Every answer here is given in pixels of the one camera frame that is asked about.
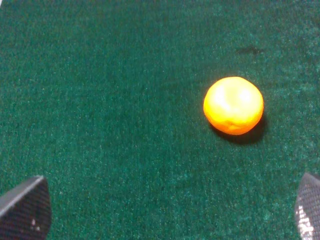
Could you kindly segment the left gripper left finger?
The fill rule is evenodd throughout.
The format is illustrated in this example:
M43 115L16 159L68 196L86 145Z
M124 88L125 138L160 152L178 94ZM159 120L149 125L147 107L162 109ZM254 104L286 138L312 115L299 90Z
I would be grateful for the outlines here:
M0 197L2 240L44 240L51 223L50 192L44 176L32 176Z

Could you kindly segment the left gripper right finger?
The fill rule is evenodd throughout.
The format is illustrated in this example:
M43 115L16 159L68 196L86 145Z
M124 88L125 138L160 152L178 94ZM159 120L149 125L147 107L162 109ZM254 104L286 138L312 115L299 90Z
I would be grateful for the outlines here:
M320 239L320 176L306 172L295 202L295 223L302 240Z

